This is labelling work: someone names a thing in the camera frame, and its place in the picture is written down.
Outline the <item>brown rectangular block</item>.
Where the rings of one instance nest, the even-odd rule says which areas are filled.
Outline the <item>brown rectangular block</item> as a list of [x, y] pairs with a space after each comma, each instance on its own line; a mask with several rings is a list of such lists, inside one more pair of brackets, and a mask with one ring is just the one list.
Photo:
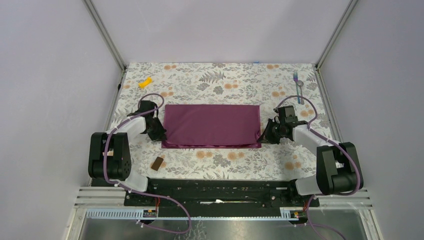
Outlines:
[[162, 157], [157, 157], [153, 163], [151, 164], [150, 168], [154, 171], [158, 171], [159, 168], [161, 167], [162, 163], [163, 163], [164, 159]]

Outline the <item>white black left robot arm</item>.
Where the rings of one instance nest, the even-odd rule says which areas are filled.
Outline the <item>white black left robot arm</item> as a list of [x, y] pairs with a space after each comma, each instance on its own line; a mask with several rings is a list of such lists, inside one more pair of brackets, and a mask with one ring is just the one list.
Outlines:
[[147, 135], [153, 142], [166, 139], [166, 130], [159, 120], [160, 106], [150, 100], [141, 100], [138, 110], [130, 113], [123, 125], [106, 132], [91, 135], [88, 174], [94, 179], [126, 190], [137, 191], [136, 199], [144, 206], [152, 204], [155, 192], [148, 187], [148, 178], [132, 169], [130, 141], [139, 135]]

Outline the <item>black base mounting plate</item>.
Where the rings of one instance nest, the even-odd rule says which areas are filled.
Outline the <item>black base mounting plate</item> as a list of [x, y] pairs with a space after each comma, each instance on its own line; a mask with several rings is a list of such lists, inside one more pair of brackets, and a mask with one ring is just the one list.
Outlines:
[[170, 200], [173, 198], [189, 214], [193, 210], [232, 213], [250, 209], [295, 208], [302, 211], [310, 196], [294, 194], [291, 181], [151, 178], [148, 181], [148, 195], [127, 192], [124, 206], [185, 213]]

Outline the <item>purple cloth napkin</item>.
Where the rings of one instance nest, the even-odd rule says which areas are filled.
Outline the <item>purple cloth napkin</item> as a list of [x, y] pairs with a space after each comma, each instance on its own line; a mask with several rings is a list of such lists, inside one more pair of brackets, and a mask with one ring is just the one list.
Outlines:
[[234, 104], [167, 104], [164, 149], [258, 149], [260, 107]]

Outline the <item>yellow plastic block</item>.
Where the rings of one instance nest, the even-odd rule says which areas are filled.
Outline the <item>yellow plastic block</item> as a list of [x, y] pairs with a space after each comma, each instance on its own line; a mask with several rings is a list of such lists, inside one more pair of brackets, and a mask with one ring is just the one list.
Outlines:
[[144, 81], [138, 83], [138, 87], [141, 89], [145, 89], [148, 85], [150, 85], [152, 83], [152, 78], [151, 77], [147, 77]]

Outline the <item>iridescent fork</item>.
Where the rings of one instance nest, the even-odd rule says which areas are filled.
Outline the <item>iridescent fork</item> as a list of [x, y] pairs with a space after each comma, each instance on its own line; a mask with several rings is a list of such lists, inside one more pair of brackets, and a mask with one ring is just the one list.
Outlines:
[[296, 93], [298, 95], [297, 102], [302, 105], [303, 104], [303, 102], [302, 102], [303, 99], [300, 97], [300, 95], [301, 95], [301, 89], [300, 89], [300, 86], [299, 86], [299, 79], [298, 79], [298, 72], [297, 71], [294, 71], [293, 72], [293, 81], [294, 81], [294, 83], [296, 85]]

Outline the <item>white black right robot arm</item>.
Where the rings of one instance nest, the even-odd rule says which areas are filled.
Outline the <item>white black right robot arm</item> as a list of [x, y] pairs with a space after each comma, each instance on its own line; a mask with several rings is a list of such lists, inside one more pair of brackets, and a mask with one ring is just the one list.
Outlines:
[[301, 205], [309, 195], [349, 195], [363, 187], [356, 147], [321, 135], [304, 120], [299, 120], [292, 105], [275, 109], [258, 142], [278, 145], [289, 139], [308, 149], [316, 157], [315, 175], [291, 181], [287, 201]]

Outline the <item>silver spoon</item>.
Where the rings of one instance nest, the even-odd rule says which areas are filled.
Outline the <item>silver spoon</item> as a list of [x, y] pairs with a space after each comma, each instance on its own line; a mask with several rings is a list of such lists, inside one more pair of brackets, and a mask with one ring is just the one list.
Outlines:
[[299, 99], [299, 102], [300, 102], [301, 105], [305, 104], [304, 99], [303, 99], [303, 86], [304, 86], [304, 83], [301, 80], [298, 80], [297, 81], [297, 87], [298, 87], [298, 90], [299, 90], [299, 95], [301, 96], [301, 98]]

